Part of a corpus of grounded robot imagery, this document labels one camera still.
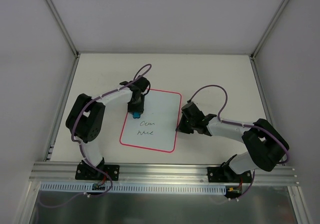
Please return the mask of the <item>pink framed whiteboard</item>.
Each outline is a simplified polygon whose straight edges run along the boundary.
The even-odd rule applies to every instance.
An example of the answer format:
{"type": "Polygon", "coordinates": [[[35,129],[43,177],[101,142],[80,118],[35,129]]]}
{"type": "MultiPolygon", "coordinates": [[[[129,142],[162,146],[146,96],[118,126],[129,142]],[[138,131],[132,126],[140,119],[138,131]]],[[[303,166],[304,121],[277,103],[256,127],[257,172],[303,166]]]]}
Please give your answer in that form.
{"type": "Polygon", "coordinates": [[[140,118],[127,114],[120,134],[122,145],[172,153],[176,144],[176,127],[180,119],[182,95],[152,89],[146,95],[140,118]]]}

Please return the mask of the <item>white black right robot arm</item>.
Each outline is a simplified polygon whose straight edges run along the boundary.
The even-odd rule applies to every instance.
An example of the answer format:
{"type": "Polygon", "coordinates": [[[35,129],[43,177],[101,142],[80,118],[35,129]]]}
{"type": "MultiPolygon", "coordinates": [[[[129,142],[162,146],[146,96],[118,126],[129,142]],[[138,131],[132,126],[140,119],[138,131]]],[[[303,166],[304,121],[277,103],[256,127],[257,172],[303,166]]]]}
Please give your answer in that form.
{"type": "Polygon", "coordinates": [[[177,132],[224,137],[244,144],[247,149],[209,173],[210,181],[237,182],[241,175],[257,168],[270,172],[277,164],[284,164],[283,157],[289,155],[288,143],[265,119],[253,123],[223,120],[215,114],[204,115],[194,102],[185,104],[181,111],[177,132]]]}

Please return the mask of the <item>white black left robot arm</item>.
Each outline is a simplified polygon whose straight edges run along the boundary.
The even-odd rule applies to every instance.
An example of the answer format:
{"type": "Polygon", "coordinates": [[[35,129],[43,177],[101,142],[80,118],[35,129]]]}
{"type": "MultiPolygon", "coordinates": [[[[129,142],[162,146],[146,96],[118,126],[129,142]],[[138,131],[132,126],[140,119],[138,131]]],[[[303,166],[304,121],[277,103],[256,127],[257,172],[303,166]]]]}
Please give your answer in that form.
{"type": "Polygon", "coordinates": [[[126,103],[127,113],[139,119],[144,112],[145,96],[150,91],[150,85],[147,78],[138,76],[131,82],[121,82],[117,89],[98,97],[86,94],[77,97],[65,123],[72,135],[71,140],[79,144],[83,157],[77,166],[77,180],[102,180],[108,174],[96,141],[106,106],[126,103]]]}

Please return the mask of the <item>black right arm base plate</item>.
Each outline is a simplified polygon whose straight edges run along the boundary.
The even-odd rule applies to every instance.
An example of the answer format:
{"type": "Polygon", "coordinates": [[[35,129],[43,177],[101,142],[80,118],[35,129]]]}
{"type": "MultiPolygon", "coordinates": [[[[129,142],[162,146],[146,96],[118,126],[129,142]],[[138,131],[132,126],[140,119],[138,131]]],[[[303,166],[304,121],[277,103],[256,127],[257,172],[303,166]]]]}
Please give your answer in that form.
{"type": "Polygon", "coordinates": [[[252,175],[250,171],[236,174],[228,166],[207,167],[208,182],[214,183],[250,183],[252,175]]]}

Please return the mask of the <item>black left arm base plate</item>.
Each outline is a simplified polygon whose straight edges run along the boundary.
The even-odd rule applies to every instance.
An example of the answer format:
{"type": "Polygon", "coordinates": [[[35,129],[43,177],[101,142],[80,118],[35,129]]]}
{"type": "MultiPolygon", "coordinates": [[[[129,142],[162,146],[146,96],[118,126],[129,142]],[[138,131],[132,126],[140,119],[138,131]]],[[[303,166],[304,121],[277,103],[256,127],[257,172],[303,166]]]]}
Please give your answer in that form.
{"type": "MultiPolygon", "coordinates": [[[[111,165],[111,164],[100,164],[97,167],[99,170],[105,172],[109,175],[112,181],[118,181],[119,173],[120,173],[120,166],[119,165],[111,165]]],[[[76,169],[75,179],[76,180],[103,180],[103,178],[109,180],[104,174],[100,171],[95,170],[94,168],[90,167],[85,162],[81,162],[76,169]]]]}

